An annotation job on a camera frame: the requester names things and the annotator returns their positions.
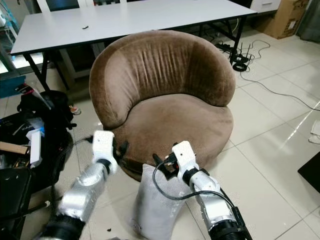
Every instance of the brown armchair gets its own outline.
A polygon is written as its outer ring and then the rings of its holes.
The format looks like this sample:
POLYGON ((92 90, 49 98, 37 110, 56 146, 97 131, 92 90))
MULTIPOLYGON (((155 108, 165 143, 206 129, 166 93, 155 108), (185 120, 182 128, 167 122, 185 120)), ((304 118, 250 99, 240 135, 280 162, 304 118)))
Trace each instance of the brown armchair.
POLYGON ((226 145, 235 91, 232 67, 210 42, 183 32, 156 30, 110 44, 90 72, 90 95, 105 130, 129 142, 122 169, 141 179, 174 143, 188 140, 203 168, 226 145))

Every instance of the floor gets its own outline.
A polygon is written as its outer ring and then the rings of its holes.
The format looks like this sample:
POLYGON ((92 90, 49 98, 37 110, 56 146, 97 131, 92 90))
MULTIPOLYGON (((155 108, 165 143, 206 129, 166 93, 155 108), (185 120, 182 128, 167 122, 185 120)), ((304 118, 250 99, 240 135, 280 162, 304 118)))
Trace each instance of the floor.
MULTIPOLYGON (((254 40, 264 40, 271 47, 261 51, 262 58, 254 60, 250 72, 243 73, 243 77, 260 81, 273 91, 295 95, 313 108, 320 106, 320 45, 297 36, 276 40, 252 29, 241 38, 246 48, 254 40)), ((265 45, 256 42, 251 53, 258 57, 258 49, 265 45)), ((308 109, 296 99, 275 95, 236 74, 237 88, 228 105, 234 129, 215 166, 208 171, 239 206, 253 239, 319 240, 320 194, 297 170, 320 151, 320 145, 308 142, 311 126, 320 119, 320 112, 308 109)), ((63 90, 56 71, 48 71, 48 81, 51 88, 63 90)), ((27 76, 27 82, 41 88, 32 74, 27 76)), ((75 140, 102 129, 87 86, 84 80, 69 92, 82 110, 81 115, 74 117, 78 127, 71 134, 75 140)), ((19 96, 1 99, 0 117, 13 114, 19 101, 19 96)), ((74 148, 57 183, 60 194, 90 163, 91 156, 87 143, 74 148)), ((139 183, 121 169, 110 177, 81 239, 139 239, 127 224, 138 188, 139 183)), ((33 195, 30 206, 47 197, 47 189, 33 195)), ((48 221, 49 212, 43 209, 27 216, 21 239, 34 237, 48 221)), ((172 239, 210 239, 195 199, 183 206, 172 239)))

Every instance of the white table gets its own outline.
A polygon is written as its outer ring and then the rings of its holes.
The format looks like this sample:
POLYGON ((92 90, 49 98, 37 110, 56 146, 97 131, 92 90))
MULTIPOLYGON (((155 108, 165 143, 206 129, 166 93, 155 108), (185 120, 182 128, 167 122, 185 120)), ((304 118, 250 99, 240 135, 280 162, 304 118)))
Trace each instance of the white table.
POLYGON ((149 30, 209 24, 235 41, 230 56, 232 62, 245 19, 255 13, 228 0, 142 0, 31 14, 24 19, 11 55, 23 54, 43 87, 49 90, 46 76, 33 62, 32 53, 44 52, 44 69, 48 61, 46 53, 50 50, 103 42, 149 30), (236 36, 212 24, 226 21, 230 30, 227 20, 235 18, 240 18, 236 36))

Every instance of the cardboard box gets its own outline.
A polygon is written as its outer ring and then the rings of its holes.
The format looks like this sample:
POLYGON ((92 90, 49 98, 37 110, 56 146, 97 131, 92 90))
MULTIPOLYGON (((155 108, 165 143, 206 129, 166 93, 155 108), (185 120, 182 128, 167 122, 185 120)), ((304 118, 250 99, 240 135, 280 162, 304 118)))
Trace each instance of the cardboard box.
POLYGON ((282 0, 275 16, 261 16, 253 27, 275 39, 295 34, 309 0, 282 0))

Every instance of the cushion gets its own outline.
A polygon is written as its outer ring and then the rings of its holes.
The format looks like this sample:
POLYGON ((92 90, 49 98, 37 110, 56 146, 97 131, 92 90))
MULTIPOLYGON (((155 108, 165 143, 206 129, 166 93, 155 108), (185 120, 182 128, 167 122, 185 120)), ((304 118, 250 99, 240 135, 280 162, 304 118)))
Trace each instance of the cushion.
POLYGON ((120 166, 140 181, 143 164, 155 166, 174 143, 190 142, 200 168, 212 162, 226 145, 233 128, 227 107, 216 107, 187 94, 170 94, 144 100, 134 106, 123 125, 113 130, 118 145, 129 147, 120 166))

